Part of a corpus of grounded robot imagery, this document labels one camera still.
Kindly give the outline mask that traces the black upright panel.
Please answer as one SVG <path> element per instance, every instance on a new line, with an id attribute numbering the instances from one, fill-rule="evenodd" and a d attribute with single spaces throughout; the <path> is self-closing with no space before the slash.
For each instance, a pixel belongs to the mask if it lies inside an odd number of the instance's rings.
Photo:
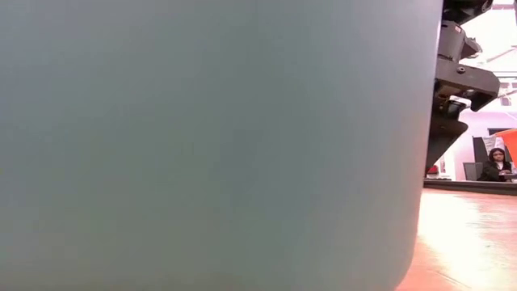
<path id="1" fill-rule="evenodd" d="M 473 137 L 474 161 L 484 163 L 488 160 L 485 142 L 482 137 Z"/>

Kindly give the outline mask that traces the teal plastic bin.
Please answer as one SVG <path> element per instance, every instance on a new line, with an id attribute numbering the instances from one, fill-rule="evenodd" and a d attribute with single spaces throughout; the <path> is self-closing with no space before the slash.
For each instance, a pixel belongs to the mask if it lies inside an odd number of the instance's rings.
<path id="1" fill-rule="evenodd" d="M 0 0 L 0 291 L 394 291 L 442 0 Z"/>

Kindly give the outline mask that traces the grey office chair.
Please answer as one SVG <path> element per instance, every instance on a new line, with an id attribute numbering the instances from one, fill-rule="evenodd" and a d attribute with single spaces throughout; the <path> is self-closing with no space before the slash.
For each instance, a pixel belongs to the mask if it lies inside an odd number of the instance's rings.
<path id="1" fill-rule="evenodd" d="M 464 175 L 465 179 L 468 181 L 477 181 L 482 172 L 483 163 L 482 162 L 464 162 Z"/>

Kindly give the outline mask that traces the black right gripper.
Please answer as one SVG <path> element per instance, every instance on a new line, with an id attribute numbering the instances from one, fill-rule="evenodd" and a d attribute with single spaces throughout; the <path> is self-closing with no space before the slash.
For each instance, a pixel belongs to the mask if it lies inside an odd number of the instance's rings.
<path id="1" fill-rule="evenodd" d="M 477 112 L 498 97 L 500 81 L 494 73 L 460 63 L 480 51 L 476 40 L 458 24 L 441 23 L 432 108 L 432 115 L 441 117 L 431 118 L 425 173 L 468 129 L 466 123 L 455 120 L 466 105 L 454 98 L 469 100 L 470 109 Z"/>

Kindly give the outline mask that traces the crinkled plastic sheet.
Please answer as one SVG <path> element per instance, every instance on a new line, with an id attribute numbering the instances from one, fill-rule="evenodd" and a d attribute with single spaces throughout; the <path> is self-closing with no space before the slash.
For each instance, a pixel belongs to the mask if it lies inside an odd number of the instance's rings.
<path id="1" fill-rule="evenodd" d="M 494 148 L 499 148 L 502 150 L 504 150 L 505 148 L 504 140 L 497 135 L 483 137 L 482 140 L 484 142 L 485 149 L 488 153 Z"/>

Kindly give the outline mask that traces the orange plastic basket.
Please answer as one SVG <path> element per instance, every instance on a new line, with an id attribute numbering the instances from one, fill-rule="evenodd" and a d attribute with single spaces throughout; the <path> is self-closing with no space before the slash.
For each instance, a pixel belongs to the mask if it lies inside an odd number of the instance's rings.
<path id="1" fill-rule="evenodd" d="M 508 129 L 496 133 L 497 137 L 503 139 L 513 162 L 517 162 L 517 129 Z"/>

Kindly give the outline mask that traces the person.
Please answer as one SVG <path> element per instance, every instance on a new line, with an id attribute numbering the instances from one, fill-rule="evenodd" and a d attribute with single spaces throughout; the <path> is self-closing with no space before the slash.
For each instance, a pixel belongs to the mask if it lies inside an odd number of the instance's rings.
<path id="1" fill-rule="evenodd" d="M 493 148 L 488 155 L 488 160 L 483 164 L 478 181 L 507 182 L 505 175 L 512 173 L 512 165 L 506 160 L 505 151 L 501 148 Z"/>

